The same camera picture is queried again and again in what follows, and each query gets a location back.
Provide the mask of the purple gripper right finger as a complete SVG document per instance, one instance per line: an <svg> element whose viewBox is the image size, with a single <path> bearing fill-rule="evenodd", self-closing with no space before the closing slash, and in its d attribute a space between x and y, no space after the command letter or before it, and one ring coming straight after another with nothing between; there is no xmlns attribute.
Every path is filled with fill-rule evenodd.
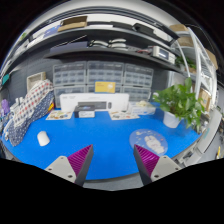
<svg viewBox="0 0 224 224"><path fill-rule="evenodd" d="M143 185L180 170L180 167L168 156L159 157L139 145L134 145L133 154Z"/></svg>

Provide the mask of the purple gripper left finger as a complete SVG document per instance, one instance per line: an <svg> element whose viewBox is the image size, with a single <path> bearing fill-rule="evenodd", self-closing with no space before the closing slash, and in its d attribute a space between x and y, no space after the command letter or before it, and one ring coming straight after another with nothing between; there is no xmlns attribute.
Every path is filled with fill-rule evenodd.
<svg viewBox="0 0 224 224"><path fill-rule="evenodd" d="M68 157L59 156L46 168L46 171L78 186L82 186L85 182L93 154L93 146L86 146Z"/></svg>

